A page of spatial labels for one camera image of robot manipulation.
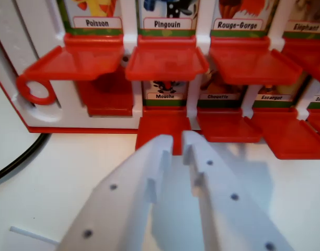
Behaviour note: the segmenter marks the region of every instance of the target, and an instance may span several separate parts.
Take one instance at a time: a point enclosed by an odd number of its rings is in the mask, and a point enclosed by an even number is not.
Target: white plastic part
[[[37,15],[37,10],[32,10],[30,13]],[[18,6],[15,2],[0,0],[0,41],[18,75],[22,74],[28,66],[38,59],[37,52],[32,47],[31,39],[28,36],[28,28],[36,26],[38,27],[37,30],[42,29],[42,33],[46,32],[46,29],[43,28],[42,25],[38,25],[38,23],[43,22],[41,15],[37,16],[37,21],[30,24],[30,27],[23,26],[23,17],[28,17],[28,13],[20,16]],[[41,92],[41,86],[32,86],[31,92]],[[49,106],[35,105],[35,107],[42,115],[48,114],[48,119],[52,117],[58,119],[59,117],[60,107],[56,102]]]
[[[199,74],[193,81],[189,82],[188,97],[187,97],[187,117],[190,120],[190,125],[193,130],[200,130],[197,122],[197,102],[200,97],[200,86],[202,83],[203,74]]]
[[[199,197],[206,251],[293,250],[201,135],[185,131],[183,148]]]
[[[247,87],[247,91],[241,106],[243,117],[248,117],[250,119],[253,117],[252,107],[261,87],[262,85],[249,85]]]
[[[277,10],[273,17],[270,29],[268,31],[268,37],[270,39],[269,49],[276,49],[282,51],[284,47],[283,33],[291,10],[296,0],[281,0],[278,4]]]
[[[13,1],[0,0],[0,42],[18,75],[37,57]]]
[[[65,30],[55,0],[16,0],[16,2],[39,57],[58,45],[64,46]]]
[[[193,131],[183,132],[182,139],[183,164],[189,166],[180,168],[189,169],[199,200],[205,250],[292,251],[211,145]],[[102,180],[56,251],[142,250],[150,205],[159,200],[172,149],[173,138],[160,135]]]
[[[197,46],[204,55],[209,54],[211,27],[216,0],[200,0],[196,26]]]
[[[122,10],[125,54],[131,55],[133,48],[137,46],[138,39],[136,2],[120,0],[120,5]]]
[[[151,203],[171,165],[173,138],[149,141],[100,182],[56,251],[140,251]]]
[[[311,102],[313,102],[314,96],[316,96],[319,91],[320,82],[316,79],[312,79],[296,105],[296,109],[298,112],[297,119],[307,120],[309,116],[307,107]]]

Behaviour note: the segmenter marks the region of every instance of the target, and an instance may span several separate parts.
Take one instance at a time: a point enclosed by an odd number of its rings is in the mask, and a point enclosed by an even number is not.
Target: red plastic ring
[[[20,94],[28,101],[37,104],[37,105],[50,105],[55,102],[56,96],[54,93],[54,90],[50,84],[50,81],[36,81],[39,84],[43,85],[46,90],[48,91],[49,95],[46,98],[38,98],[31,94],[30,88],[27,86],[27,83],[29,81],[32,81],[30,79],[27,79],[24,75],[20,75],[16,79],[16,86],[19,90]]]

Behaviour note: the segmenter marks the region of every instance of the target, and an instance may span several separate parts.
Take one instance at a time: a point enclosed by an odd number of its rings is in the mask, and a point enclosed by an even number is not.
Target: animal picture
[[[185,16],[197,16],[197,0],[144,0],[144,9],[148,12],[153,12],[157,2],[164,2],[167,5],[166,17],[179,18],[180,14]]]
[[[296,0],[290,20],[320,22],[320,0]]]
[[[81,10],[89,9],[93,17],[113,17],[117,0],[72,0]]]
[[[237,12],[247,12],[258,16],[264,9],[270,8],[271,0],[219,0],[219,10],[222,18],[231,19]]]

